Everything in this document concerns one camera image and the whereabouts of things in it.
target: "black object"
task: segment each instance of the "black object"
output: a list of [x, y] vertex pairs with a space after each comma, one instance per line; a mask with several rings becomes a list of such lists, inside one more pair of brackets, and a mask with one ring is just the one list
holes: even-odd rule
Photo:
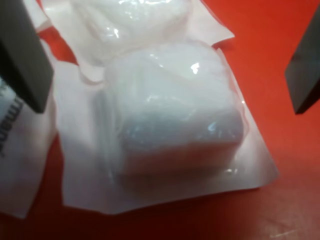
[[44, 112], [53, 69], [22, 0], [0, 0], [0, 76], [35, 112]]
[[285, 71], [296, 114], [320, 98], [320, 5]]

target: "clear plastic wrap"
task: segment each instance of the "clear plastic wrap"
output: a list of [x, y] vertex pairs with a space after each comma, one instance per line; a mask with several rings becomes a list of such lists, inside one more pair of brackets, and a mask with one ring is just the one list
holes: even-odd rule
[[142, 49], [106, 72], [106, 152], [117, 173], [217, 166], [242, 142], [242, 104], [211, 47], [182, 41]]
[[64, 204], [118, 214], [277, 177], [221, 52], [195, 41], [217, 39], [200, 0], [53, 1], [81, 72], [104, 80], [57, 64]]
[[150, 44], [188, 36], [209, 45], [234, 35], [201, 0], [41, 0], [71, 47], [81, 72], [103, 81], [115, 56]]

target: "folded gauze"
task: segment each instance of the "folded gauze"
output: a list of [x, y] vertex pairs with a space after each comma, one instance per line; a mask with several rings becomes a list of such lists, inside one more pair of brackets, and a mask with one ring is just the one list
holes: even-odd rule
[[243, 139], [241, 104], [209, 46], [183, 41], [131, 52], [108, 66], [106, 79], [105, 152], [118, 174], [216, 166], [222, 150]]
[[191, 10], [190, 0], [71, 0], [71, 5], [78, 18], [77, 45], [96, 66], [128, 49], [179, 36]]

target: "gauze package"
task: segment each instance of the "gauze package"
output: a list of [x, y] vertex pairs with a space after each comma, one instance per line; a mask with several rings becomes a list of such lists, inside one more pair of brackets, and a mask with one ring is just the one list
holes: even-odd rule
[[65, 205], [119, 214], [278, 176], [221, 51], [185, 41], [140, 49], [105, 78], [88, 84], [57, 63]]
[[[52, 64], [48, 46], [42, 42]], [[0, 78], [0, 212], [25, 218], [38, 192], [47, 153], [56, 134], [50, 94], [36, 114]]]
[[44, 14], [36, 0], [23, 0], [36, 32], [41, 32], [51, 26], [50, 20]]
[[100, 119], [116, 173], [217, 167], [242, 142], [243, 106], [209, 46], [182, 41], [124, 54], [105, 79]]
[[188, 36], [212, 45], [234, 35], [201, 0], [42, 0], [81, 72], [101, 82], [107, 63], [132, 49]]

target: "orange-red table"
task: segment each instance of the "orange-red table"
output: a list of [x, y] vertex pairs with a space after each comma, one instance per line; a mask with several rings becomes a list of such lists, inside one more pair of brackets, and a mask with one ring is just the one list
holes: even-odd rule
[[[118, 216], [62, 205], [58, 137], [26, 220], [0, 216], [0, 239], [320, 240], [320, 102], [294, 115], [284, 71], [320, 0], [206, 0], [235, 38], [220, 43], [279, 168], [261, 189], [211, 195]], [[53, 29], [39, 34], [75, 62]]]

